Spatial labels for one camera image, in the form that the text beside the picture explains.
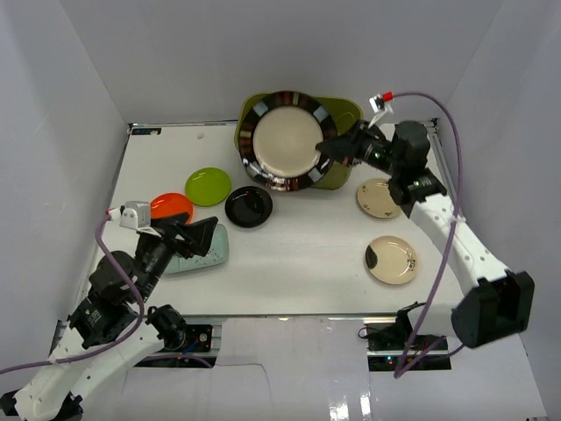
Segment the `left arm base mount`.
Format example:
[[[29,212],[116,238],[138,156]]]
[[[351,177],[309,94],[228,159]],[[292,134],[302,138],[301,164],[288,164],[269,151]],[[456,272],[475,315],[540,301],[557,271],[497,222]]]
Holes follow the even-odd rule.
[[[169,304],[149,307],[146,323],[158,331],[166,351],[187,354],[211,349],[212,325],[190,324]]]

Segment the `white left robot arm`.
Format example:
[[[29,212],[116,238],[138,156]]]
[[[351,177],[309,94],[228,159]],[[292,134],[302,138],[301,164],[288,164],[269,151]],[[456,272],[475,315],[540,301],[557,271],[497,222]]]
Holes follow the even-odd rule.
[[[106,211],[96,228],[103,257],[89,276],[89,293],[68,316],[48,359],[32,364],[36,375],[2,395],[5,416],[79,420],[96,392],[141,361],[209,351],[210,325],[188,324],[169,304],[146,304],[174,257],[204,257],[210,250],[217,218],[187,219],[142,217],[130,205]],[[115,220],[138,234],[133,255],[103,243],[104,224]]]

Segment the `black rimmed cream plate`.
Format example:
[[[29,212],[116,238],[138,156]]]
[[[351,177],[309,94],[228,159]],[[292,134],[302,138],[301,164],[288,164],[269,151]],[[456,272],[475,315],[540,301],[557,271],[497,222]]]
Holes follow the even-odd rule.
[[[282,90],[245,101],[235,145],[251,180],[289,192],[311,188],[331,171],[334,160],[316,146],[336,135],[334,118],[322,102]]]

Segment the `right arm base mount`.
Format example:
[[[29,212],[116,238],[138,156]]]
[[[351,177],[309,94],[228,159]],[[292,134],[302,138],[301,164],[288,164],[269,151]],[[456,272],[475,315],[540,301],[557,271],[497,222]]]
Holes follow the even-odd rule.
[[[366,342],[368,368],[371,373],[393,372],[399,362],[402,348],[406,345],[408,338],[401,337],[393,325],[393,323],[371,323],[358,331],[359,338]],[[419,335],[415,338],[415,342],[408,350],[405,366],[434,343],[437,343],[437,346],[432,348],[410,370],[451,370],[448,342],[446,339],[439,342],[438,337],[434,335]]]

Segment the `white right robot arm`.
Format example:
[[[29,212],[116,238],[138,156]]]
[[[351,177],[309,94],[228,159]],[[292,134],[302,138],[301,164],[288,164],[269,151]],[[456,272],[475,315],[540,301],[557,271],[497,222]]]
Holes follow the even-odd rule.
[[[414,350],[433,335],[455,337],[473,349],[527,329],[533,279],[497,259],[460,217],[459,200],[428,168],[424,124],[401,122],[387,139],[376,125],[360,120],[348,132],[318,143],[316,150],[346,166],[364,162],[386,173],[392,199],[458,281],[463,294],[458,303],[434,303],[428,297],[398,311],[395,337],[402,347]]]

